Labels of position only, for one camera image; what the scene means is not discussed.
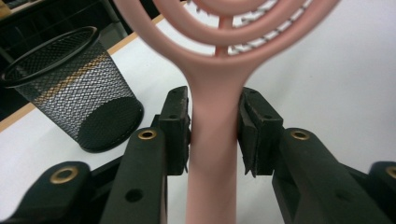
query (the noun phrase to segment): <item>black plastic bracket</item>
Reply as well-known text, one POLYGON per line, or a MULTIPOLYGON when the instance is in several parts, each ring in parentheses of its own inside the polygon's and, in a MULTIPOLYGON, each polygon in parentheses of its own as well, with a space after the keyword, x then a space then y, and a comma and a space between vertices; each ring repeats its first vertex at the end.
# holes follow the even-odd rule
POLYGON ((190 144, 189 98, 186 86, 172 89, 166 96, 158 127, 166 136, 166 160, 168 175, 182 175, 187 171, 190 144))
POLYGON ((79 223, 94 194, 90 167, 67 161, 50 167, 3 223, 79 223))
POLYGON ((238 141, 248 171, 256 175, 271 175, 283 133, 283 119, 274 108, 253 89, 244 88, 238 116, 238 141))
POLYGON ((166 223, 165 136, 158 128, 135 131, 125 149, 101 224, 166 223))
POLYGON ((311 132, 287 129, 273 185, 285 223, 392 223, 311 132))

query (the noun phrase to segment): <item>white table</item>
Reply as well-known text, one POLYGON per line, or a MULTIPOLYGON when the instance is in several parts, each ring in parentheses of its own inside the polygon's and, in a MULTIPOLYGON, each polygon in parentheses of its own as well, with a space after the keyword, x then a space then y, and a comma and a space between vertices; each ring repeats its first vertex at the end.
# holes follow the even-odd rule
MULTIPOLYGON (((315 133, 341 163, 367 172, 375 161, 396 161, 395 22, 394 1, 342 1, 313 33, 263 64, 247 86, 272 104, 285 128, 315 133)), ((202 50, 166 21, 158 26, 178 43, 202 50)), ((112 57, 145 107, 141 127, 161 112, 168 91, 187 84, 139 38, 112 57)), ((13 213, 23 193, 52 165, 84 161, 95 169, 125 147, 126 142, 87 153, 34 109, 0 133, 0 219, 13 213)), ((283 223, 271 177, 244 176, 241 156, 238 160, 238 223, 283 223)), ((169 178, 169 223, 184 223, 186 187, 186 175, 169 178)))

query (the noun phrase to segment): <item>black wire mesh basket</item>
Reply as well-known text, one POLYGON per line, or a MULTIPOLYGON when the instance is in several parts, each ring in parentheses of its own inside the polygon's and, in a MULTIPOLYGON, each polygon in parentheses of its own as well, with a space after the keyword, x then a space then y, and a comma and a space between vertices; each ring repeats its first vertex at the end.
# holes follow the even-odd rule
POLYGON ((32 49, 0 78, 90 152, 116 147, 143 118, 136 99, 94 27, 32 49))

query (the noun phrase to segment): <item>pink hair brush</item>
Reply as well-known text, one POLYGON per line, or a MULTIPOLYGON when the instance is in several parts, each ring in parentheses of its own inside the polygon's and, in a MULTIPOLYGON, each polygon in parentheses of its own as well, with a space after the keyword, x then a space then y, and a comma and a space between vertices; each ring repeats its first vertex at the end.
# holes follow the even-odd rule
POLYGON ((178 0, 153 0, 186 37, 214 46, 203 55, 173 42, 139 0, 115 0, 122 16, 153 49, 187 79, 192 97, 191 155, 186 223, 235 223, 238 102, 250 74, 311 31, 338 0, 193 0, 219 17, 218 27, 196 20, 178 0), (254 20, 233 18, 258 12, 254 20))

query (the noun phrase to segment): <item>brass ring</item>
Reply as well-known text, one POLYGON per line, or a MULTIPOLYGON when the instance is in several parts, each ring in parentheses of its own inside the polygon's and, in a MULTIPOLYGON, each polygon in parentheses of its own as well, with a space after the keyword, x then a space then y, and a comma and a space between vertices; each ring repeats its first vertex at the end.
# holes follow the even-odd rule
POLYGON ((293 138, 298 139, 298 140, 303 140, 303 141, 305 141, 305 140, 308 140, 308 139, 309 139, 309 134, 306 133, 306 132, 303 132, 303 131, 299 131, 299 130, 297 130, 297 131, 292 131, 290 134, 291 134, 291 136, 292 136, 293 138))
POLYGON ((69 182, 70 180, 74 179, 78 174, 78 168, 76 166, 65 166, 59 170, 57 170, 55 173, 52 174, 50 177, 49 181, 52 184, 63 184, 66 182, 69 182), (68 176, 59 176, 60 173, 69 171, 70 174, 68 176))
POLYGON ((387 167, 387 173, 394 179, 396 179, 396 166, 388 166, 387 167))
POLYGON ((138 137, 142 140, 150 140, 155 138, 155 136, 157 136, 157 132, 154 130, 145 130, 138 135, 138 137))

